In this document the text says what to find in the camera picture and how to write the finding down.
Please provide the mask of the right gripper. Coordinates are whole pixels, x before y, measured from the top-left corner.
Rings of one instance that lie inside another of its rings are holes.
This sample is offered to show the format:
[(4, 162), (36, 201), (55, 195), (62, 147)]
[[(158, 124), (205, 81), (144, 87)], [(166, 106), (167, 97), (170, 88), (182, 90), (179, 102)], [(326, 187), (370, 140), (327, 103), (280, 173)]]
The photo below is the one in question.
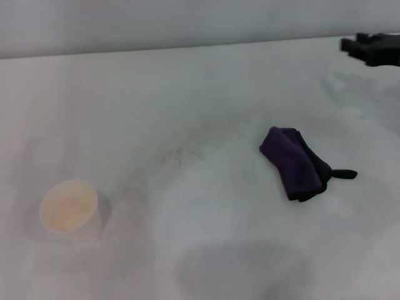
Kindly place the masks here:
[[(399, 67), (399, 35), (398, 34), (368, 34), (358, 32), (356, 40), (362, 44), (362, 61), (371, 67), (397, 66)], [(360, 58), (357, 41), (341, 38), (339, 49), (349, 57)]]

